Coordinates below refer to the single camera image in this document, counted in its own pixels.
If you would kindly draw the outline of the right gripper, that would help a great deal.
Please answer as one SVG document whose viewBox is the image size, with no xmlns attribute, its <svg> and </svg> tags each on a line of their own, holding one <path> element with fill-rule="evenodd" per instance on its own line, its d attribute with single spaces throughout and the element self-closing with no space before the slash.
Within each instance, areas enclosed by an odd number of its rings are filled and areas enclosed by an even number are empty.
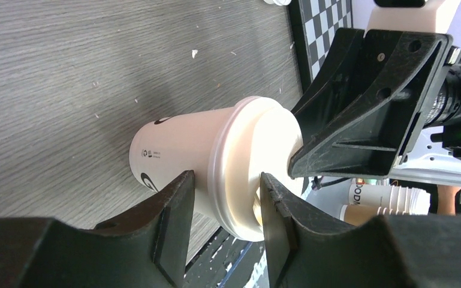
<svg viewBox="0 0 461 288">
<path fill-rule="evenodd" d="M 293 178 L 384 178 L 422 131 L 459 145 L 461 48 L 448 34 L 339 28 L 320 71 L 292 109 L 303 146 Z"/>
</svg>

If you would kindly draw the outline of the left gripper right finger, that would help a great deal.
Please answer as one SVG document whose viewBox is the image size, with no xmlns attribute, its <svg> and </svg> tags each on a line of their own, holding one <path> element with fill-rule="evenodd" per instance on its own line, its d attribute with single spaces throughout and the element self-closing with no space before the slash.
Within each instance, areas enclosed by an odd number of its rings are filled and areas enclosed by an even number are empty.
<svg viewBox="0 0 461 288">
<path fill-rule="evenodd" d="M 345 223 L 260 176 L 271 287 L 461 287 L 461 216 Z"/>
</svg>

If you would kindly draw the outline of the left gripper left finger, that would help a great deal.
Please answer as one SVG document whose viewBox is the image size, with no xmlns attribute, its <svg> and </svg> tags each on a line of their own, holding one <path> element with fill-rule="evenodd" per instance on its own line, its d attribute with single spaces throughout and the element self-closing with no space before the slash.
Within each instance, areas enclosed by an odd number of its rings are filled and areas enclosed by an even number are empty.
<svg viewBox="0 0 461 288">
<path fill-rule="evenodd" d="M 182 287 L 194 182 L 193 171 L 182 172 L 93 229 L 0 218 L 0 287 Z"/>
</svg>

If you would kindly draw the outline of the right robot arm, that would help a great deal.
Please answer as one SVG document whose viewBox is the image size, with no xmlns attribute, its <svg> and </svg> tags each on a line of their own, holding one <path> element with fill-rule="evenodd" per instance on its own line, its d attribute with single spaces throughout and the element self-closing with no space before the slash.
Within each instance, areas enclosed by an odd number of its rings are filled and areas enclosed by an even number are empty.
<svg viewBox="0 0 461 288">
<path fill-rule="evenodd" d="M 292 110 L 293 178 L 385 178 L 425 128 L 461 160 L 461 49 L 448 34 L 341 28 Z"/>
</svg>

